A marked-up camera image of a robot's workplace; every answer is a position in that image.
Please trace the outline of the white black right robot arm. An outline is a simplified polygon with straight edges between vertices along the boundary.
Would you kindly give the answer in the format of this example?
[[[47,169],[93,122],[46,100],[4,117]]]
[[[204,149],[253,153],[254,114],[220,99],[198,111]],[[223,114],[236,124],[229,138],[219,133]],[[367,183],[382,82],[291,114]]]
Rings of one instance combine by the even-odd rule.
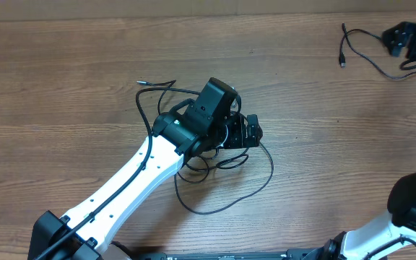
[[[407,49],[399,68],[401,79],[416,75],[416,23],[400,22],[385,30],[378,40],[391,56]],[[416,173],[400,178],[393,186],[386,211],[357,230],[342,232],[306,259],[386,259],[405,246],[416,248]]]

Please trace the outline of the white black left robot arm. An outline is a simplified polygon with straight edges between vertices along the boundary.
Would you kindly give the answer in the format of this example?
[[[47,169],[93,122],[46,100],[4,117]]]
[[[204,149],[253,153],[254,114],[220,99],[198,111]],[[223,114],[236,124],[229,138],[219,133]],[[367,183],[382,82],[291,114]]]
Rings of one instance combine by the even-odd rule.
[[[61,217],[47,211],[33,225],[29,259],[130,259],[114,242],[140,204],[192,158],[220,149],[258,147],[257,115],[244,116],[237,91],[212,77],[202,91],[144,125],[136,154],[103,186]]]

